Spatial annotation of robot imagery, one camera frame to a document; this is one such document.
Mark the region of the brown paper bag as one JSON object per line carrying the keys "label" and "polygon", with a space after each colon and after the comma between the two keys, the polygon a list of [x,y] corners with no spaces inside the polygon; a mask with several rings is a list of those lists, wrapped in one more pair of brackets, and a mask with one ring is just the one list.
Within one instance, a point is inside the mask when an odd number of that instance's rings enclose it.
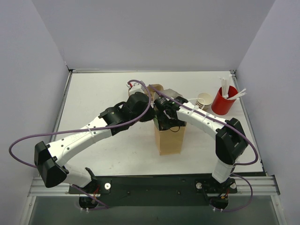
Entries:
{"label": "brown paper bag", "polygon": [[[182,97],[181,94],[172,89],[162,90],[161,92],[173,99],[179,96]],[[180,154],[186,125],[187,124],[185,122],[185,127],[173,127],[165,131],[159,131],[155,125],[155,141],[160,155]]]}

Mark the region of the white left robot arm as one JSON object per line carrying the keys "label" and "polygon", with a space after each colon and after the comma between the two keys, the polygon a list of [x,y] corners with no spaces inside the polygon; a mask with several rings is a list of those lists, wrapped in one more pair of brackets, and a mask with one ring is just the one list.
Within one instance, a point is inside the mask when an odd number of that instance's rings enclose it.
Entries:
{"label": "white left robot arm", "polygon": [[86,131],[66,136],[60,140],[35,145],[34,163],[47,188],[61,183],[74,184],[84,192],[97,188],[98,182],[91,169],[76,168],[68,161],[91,145],[128,130],[136,122],[147,122],[154,118],[154,109],[148,105],[149,97],[141,92],[129,96],[107,108],[86,125]]}

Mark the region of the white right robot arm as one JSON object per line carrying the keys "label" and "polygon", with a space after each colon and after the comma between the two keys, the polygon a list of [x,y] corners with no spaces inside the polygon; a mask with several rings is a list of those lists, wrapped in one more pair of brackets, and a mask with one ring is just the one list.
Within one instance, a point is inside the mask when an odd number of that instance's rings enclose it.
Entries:
{"label": "white right robot arm", "polygon": [[248,146],[247,141],[241,136],[245,135],[245,132],[239,120],[215,117],[180,96],[174,100],[159,96],[154,101],[154,107],[161,128],[190,124],[215,140],[215,153],[218,160],[212,177],[219,183],[224,183],[234,171],[236,161]]}

